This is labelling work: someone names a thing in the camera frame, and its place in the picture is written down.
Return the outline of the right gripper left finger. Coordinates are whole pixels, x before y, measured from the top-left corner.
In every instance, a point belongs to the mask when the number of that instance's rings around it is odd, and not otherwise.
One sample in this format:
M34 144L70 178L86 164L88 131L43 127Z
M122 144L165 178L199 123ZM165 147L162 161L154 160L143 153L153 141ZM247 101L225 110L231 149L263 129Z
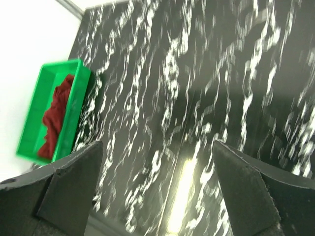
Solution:
M102 164L94 141L41 168L0 183L2 236L82 236Z

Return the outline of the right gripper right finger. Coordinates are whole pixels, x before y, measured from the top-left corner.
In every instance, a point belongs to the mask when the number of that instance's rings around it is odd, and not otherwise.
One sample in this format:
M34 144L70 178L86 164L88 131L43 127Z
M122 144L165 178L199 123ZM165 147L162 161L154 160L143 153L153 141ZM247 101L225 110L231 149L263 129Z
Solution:
M220 141L213 160L235 236L313 236L315 181Z

